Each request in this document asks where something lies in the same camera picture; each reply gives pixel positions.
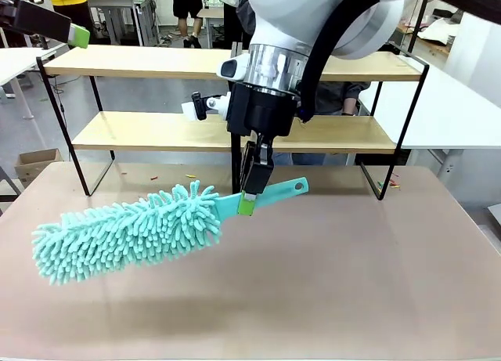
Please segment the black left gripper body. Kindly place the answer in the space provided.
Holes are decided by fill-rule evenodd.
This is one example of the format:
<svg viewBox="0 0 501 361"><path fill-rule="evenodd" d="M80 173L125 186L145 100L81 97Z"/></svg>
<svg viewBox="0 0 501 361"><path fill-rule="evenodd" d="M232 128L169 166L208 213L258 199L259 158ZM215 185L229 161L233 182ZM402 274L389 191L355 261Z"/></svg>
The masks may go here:
<svg viewBox="0 0 501 361"><path fill-rule="evenodd" d="M11 27L17 10L17 0L0 0L1 27Z"/></svg>

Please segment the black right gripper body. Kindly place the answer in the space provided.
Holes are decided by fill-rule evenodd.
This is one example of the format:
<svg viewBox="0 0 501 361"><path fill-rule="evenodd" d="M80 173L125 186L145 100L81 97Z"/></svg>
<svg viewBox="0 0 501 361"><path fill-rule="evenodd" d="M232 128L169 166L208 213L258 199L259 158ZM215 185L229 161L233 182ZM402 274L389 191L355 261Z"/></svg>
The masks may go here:
<svg viewBox="0 0 501 361"><path fill-rule="evenodd" d="M297 111L297 101L291 96L279 96L258 91L245 84L232 86L227 113L227 131L250 136L252 132L274 139L288 136Z"/></svg>

